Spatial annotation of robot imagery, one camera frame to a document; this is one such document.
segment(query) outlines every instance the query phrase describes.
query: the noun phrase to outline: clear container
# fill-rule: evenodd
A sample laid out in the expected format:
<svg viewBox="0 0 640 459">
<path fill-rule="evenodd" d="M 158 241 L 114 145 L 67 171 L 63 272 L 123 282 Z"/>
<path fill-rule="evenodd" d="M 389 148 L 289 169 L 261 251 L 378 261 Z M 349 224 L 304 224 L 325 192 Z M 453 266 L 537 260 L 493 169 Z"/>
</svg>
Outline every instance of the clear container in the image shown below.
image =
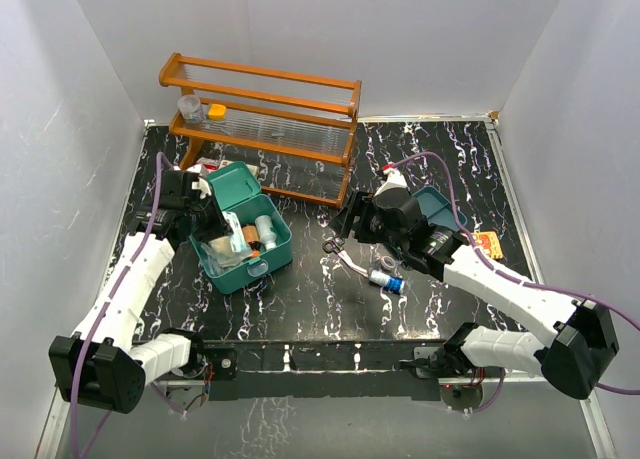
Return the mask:
<svg viewBox="0 0 640 459">
<path fill-rule="evenodd" d="M 202 103 L 195 94 L 187 94 L 178 99 L 178 109 L 187 124 L 197 124 L 204 121 Z"/>
</svg>

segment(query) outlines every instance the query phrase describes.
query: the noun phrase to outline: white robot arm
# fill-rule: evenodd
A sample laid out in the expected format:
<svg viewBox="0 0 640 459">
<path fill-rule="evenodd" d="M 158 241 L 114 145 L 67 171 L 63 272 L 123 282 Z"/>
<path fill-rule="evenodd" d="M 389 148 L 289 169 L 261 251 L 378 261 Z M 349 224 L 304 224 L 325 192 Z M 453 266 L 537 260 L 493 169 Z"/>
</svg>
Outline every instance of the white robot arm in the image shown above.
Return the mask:
<svg viewBox="0 0 640 459">
<path fill-rule="evenodd" d="M 132 347 L 133 334 L 149 294 L 178 246 L 190 236 L 210 241 L 225 235 L 229 225 L 207 181 L 191 170 L 164 171 L 151 225 L 150 210 L 146 205 L 137 212 L 120 259 L 90 312 L 71 337 L 57 336 L 49 348 L 58 388 L 67 401 L 92 330 L 81 365 L 80 404 L 128 413 L 150 382 L 176 368 L 190 372 L 200 367 L 202 341 L 192 331 L 170 329 L 137 347 Z"/>
<path fill-rule="evenodd" d="M 354 192 L 331 220 L 336 237 L 325 243 L 325 251 L 342 254 L 353 230 L 358 242 L 388 246 L 413 269 L 470 292 L 527 329 L 495 331 L 465 323 L 437 353 L 413 366 L 443 376 L 488 366 L 515 369 L 542 375 L 561 392 L 586 399 L 618 352 L 609 310 L 533 288 L 529 278 L 479 257 L 460 232 L 429 223 L 400 172 L 385 174 L 375 194 Z"/>
</svg>

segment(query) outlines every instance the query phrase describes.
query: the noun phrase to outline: teal storage box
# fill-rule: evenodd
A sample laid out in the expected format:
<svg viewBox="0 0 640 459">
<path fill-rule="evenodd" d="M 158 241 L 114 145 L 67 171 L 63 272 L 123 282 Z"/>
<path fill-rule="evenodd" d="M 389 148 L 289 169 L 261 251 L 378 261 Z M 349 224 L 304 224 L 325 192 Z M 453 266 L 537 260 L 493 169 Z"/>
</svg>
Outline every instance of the teal storage box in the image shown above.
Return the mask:
<svg viewBox="0 0 640 459">
<path fill-rule="evenodd" d="M 215 259 L 202 244 L 191 237 L 191 243 L 200 258 L 200 264 L 211 278 L 211 282 L 223 294 L 231 294 L 247 284 L 289 264 L 293 260 L 291 231 L 266 194 L 261 194 L 260 183 L 244 162 L 234 162 L 209 174 L 216 199 L 223 211 L 235 212 L 240 224 L 253 224 L 259 216 L 267 215 L 273 222 L 276 247 L 267 251 L 264 245 L 260 255 L 247 259 L 236 267 L 220 270 Z"/>
<path fill-rule="evenodd" d="M 420 204 L 420 210 L 430 223 L 445 226 L 457 231 L 458 225 L 453 217 L 453 207 L 440 191 L 433 186 L 426 186 L 413 194 Z M 458 211 L 458 218 L 463 226 L 467 225 L 467 216 Z"/>
</svg>

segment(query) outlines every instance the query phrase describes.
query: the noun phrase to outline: white enclosure wall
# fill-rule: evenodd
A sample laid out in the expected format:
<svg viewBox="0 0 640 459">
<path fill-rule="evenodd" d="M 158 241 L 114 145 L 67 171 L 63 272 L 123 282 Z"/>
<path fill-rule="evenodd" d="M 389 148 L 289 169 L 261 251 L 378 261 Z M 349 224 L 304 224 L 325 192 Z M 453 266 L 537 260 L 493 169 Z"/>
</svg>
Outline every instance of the white enclosure wall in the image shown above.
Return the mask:
<svg viewBox="0 0 640 459">
<path fill-rule="evenodd" d="M 551 284 L 640 317 L 640 0 L 562 0 L 501 113 L 533 246 Z M 603 382 L 640 387 L 638 333 Z M 599 392 L 621 458 L 637 458 L 640 401 Z"/>
<path fill-rule="evenodd" d="M 362 79 L 361 115 L 500 109 L 559 0 L 78 0 L 145 119 L 172 52 Z"/>
<path fill-rule="evenodd" d="M 33 457 L 47 351 L 95 300 L 142 120 L 76 0 L 0 0 L 0 456 Z"/>
</svg>

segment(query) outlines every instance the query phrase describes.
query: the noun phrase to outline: white bottle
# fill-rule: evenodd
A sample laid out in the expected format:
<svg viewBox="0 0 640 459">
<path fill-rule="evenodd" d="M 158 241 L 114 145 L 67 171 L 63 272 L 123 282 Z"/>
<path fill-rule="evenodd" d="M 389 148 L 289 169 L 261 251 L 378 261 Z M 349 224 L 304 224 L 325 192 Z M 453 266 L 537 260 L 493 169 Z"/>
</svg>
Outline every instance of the white bottle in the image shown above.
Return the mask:
<svg viewBox="0 0 640 459">
<path fill-rule="evenodd" d="M 276 233 L 273 232 L 273 223 L 271 217 L 260 216 L 256 218 L 256 228 L 258 229 L 258 236 L 260 236 L 260 242 L 264 244 L 267 251 L 276 247 Z"/>
</svg>

